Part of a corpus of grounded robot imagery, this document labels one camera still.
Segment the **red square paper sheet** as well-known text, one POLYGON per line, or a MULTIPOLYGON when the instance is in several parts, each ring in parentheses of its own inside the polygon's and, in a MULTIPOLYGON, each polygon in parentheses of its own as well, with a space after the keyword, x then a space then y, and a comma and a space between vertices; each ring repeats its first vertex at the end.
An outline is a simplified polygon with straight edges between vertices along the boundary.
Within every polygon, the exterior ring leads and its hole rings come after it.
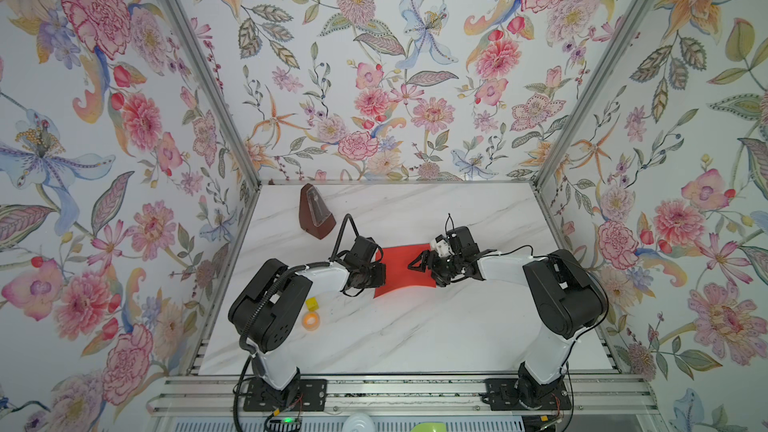
POLYGON ((374 297, 379 298, 387 293, 407 287, 435 288, 436 282, 427 272, 408 268, 424 251, 429 250, 428 244, 416 244, 385 248, 378 252, 376 259, 385 265, 385 284, 375 289, 374 297))

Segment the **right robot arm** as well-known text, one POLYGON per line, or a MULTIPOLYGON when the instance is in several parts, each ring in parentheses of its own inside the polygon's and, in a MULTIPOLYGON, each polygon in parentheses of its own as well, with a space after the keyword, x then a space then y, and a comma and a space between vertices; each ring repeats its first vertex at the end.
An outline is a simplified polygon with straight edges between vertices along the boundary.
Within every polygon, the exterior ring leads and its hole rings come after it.
POLYGON ((408 268, 429 274, 439 287, 461 279, 525 286, 540 327, 520 375, 539 386, 563 377, 578 338, 596 328, 608 312, 607 293, 571 252, 522 255, 519 249, 482 250, 465 226, 433 239, 408 268))

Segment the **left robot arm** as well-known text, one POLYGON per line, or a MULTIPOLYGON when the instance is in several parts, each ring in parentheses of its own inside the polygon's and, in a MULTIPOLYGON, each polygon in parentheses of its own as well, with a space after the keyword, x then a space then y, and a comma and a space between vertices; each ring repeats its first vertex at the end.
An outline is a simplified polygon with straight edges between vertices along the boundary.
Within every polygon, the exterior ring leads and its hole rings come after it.
POLYGON ((306 300, 324 293, 382 287, 386 282, 383 258, 383 249, 373 239, 358 236, 349 250, 336 250, 326 261, 289 266, 278 259, 267 260, 228 312, 253 372, 277 391, 291 388, 299 368, 278 349, 297 324, 306 300))

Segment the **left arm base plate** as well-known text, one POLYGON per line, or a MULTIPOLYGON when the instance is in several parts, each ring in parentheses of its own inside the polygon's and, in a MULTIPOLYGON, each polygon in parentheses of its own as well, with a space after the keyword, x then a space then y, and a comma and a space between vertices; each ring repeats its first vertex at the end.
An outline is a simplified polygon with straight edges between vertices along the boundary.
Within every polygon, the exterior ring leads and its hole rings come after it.
POLYGON ((284 390, 278 390, 260 378, 247 382, 240 392, 245 412, 303 411, 322 412, 328 396, 325 379, 294 379, 284 390))

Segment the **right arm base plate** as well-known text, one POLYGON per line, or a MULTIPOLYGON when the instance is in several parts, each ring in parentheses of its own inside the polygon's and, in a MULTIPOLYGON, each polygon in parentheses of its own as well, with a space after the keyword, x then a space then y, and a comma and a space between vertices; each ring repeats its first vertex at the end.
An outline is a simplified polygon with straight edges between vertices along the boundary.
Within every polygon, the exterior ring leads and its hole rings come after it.
POLYGON ((490 378, 484 381, 481 401, 492 411, 570 411, 571 395, 563 379, 541 385, 533 379, 490 378))

